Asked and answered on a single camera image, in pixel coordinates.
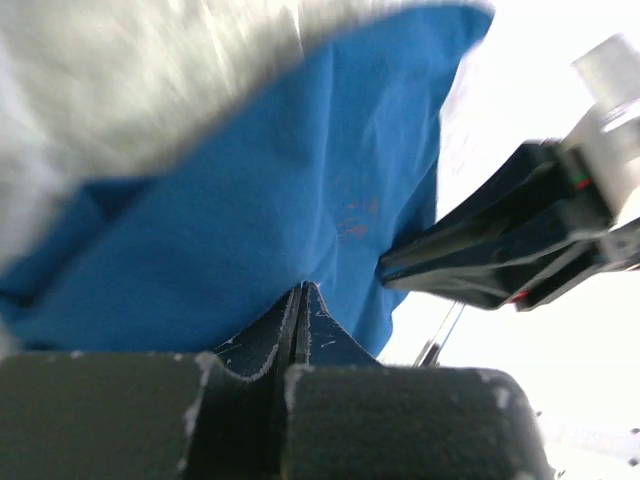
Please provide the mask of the blue printed t-shirt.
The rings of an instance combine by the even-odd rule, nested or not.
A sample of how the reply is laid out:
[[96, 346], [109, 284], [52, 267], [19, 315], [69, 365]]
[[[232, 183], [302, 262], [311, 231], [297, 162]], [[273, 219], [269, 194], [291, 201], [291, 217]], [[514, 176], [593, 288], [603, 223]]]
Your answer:
[[404, 294], [379, 257], [435, 219], [440, 110], [492, 12], [413, 7], [338, 36], [154, 178], [85, 184], [1, 279], [25, 349], [215, 347], [303, 281], [369, 353]]

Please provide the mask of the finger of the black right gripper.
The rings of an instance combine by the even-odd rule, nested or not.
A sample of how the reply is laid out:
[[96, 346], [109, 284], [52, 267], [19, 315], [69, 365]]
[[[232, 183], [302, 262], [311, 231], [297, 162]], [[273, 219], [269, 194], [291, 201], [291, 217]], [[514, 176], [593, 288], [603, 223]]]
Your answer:
[[411, 242], [379, 261], [384, 270], [403, 270], [482, 242], [496, 240], [534, 219], [553, 203], [590, 182], [586, 156], [558, 142], [520, 145], [468, 199]]
[[496, 240], [408, 269], [381, 268], [383, 283], [484, 310], [512, 304], [531, 311], [613, 270], [604, 240], [612, 226], [601, 201], [561, 199]]

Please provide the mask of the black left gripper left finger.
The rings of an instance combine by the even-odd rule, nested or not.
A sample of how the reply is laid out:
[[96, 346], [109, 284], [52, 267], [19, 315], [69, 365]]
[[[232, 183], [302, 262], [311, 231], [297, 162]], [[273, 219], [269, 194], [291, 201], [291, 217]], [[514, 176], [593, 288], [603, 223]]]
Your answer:
[[200, 353], [29, 352], [1, 364], [5, 479], [270, 479], [303, 291]]

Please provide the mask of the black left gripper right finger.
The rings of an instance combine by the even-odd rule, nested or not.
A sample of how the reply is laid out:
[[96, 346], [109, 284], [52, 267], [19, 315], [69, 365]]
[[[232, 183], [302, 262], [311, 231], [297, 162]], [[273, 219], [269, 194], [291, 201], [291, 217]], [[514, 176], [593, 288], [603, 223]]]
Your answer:
[[385, 367], [302, 290], [284, 378], [286, 479], [549, 479], [530, 403], [508, 374]]

